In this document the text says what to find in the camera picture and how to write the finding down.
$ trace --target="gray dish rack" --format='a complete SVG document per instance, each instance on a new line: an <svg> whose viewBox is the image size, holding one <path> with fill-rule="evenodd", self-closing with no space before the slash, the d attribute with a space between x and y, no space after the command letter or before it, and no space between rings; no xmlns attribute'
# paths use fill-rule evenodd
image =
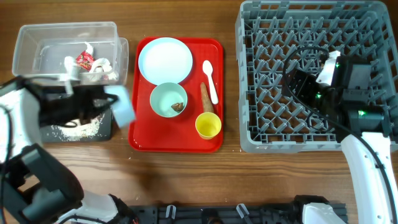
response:
<svg viewBox="0 0 398 224"><path fill-rule="evenodd" d="M245 1L236 19L235 41L244 151L340 150L326 121L281 93L284 59L304 46L339 50L371 62L369 103L387 108L393 126L391 148L398 149L398 54L382 2ZM303 51L289 62L287 72L298 67L318 73L317 58L313 50Z"/></svg>

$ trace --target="red tray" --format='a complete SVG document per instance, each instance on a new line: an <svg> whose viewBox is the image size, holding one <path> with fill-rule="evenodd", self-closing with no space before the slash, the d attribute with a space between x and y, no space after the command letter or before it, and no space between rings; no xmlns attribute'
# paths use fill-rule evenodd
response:
<svg viewBox="0 0 398 224"><path fill-rule="evenodd" d="M202 71L202 64L209 60L213 66L213 81L219 103L213 105L215 113L223 123L224 113L224 73L223 47L213 39L176 38L191 50L193 67L189 76L179 83L187 91L188 104L182 114L174 118L163 118L152 110L149 97L155 85L149 83L138 68L141 50L150 41L158 37L147 37L139 42L136 53L132 106L137 119L129 129L129 143L138 151L146 152L214 152L223 143L223 128L211 140L202 139L196 131L195 120L203 112L200 83L208 79Z"/></svg>

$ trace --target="white spoon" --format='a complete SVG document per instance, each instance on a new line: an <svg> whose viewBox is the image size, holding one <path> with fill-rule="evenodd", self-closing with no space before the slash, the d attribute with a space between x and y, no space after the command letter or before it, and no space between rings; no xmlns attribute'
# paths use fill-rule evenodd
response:
<svg viewBox="0 0 398 224"><path fill-rule="evenodd" d="M217 92L216 88L213 83L213 78L211 77L211 74L213 73L213 67L211 66L211 63L207 60L203 62L203 72L207 75L209 79L209 89L210 89L210 98L211 102L216 105L218 103L218 97L217 97Z"/></svg>

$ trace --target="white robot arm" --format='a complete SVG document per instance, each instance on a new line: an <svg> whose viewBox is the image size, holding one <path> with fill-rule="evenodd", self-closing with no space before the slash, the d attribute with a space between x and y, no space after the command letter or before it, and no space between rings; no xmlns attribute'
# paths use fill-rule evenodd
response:
<svg viewBox="0 0 398 224"><path fill-rule="evenodd" d="M77 178L42 148L39 131L41 126L65 125L73 119L89 123L108 109L117 124L125 126L135 118L128 91L123 86L76 86L67 98L46 97L58 89L21 77L0 88L2 205L19 223L64 223L69 219L137 223L135 214L117 197L83 191ZM39 183L19 190L31 175Z"/></svg>
<svg viewBox="0 0 398 224"><path fill-rule="evenodd" d="M384 164L397 205L397 184L391 166L390 139L385 138L381 133L363 133L362 138L374 149ZM381 171L376 168L376 162L368 149L353 135L342 140L341 148L353 179L359 223L392 223L392 210L387 189ZM304 224L344 223L333 209L324 203L304 205L302 221Z"/></svg>
<svg viewBox="0 0 398 224"><path fill-rule="evenodd" d="M320 55L323 70L319 76L296 69L286 74L290 58L302 50L325 53ZM353 178L359 223L397 223L391 123L384 107L369 102L371 71L371 64L363 59L340 56L337 51L329 53L320 47L303 47L285 61L282 92L334 125ZM308 203L302 208L304 224L341 222L324 203Z"/></svg>

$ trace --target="food residue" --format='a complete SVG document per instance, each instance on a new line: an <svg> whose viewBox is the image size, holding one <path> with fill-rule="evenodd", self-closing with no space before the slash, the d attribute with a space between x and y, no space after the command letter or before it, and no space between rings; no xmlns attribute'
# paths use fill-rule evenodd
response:
<svg viewBox="0 0 398 224"><path fill-rule="evenodd" d="M184 103L174 103L172 108L176 112L181 112L184 109Z"/></svg>
<svg viewBox="0 0 398 224"><path fill-rule="evenodd" d="M91 123L81 125L79 120L73 120L78 124L75 128L64 128L61 126L51 125L51 128L55 131L52 134L56 134L58 130L61 130L61 136L55 135L54 137L60 138L62 141L79 141L81 138L93 138L97 135L100 130L100 125L103 123L105 115L99 115L98 117L91 120Z"/></svg>

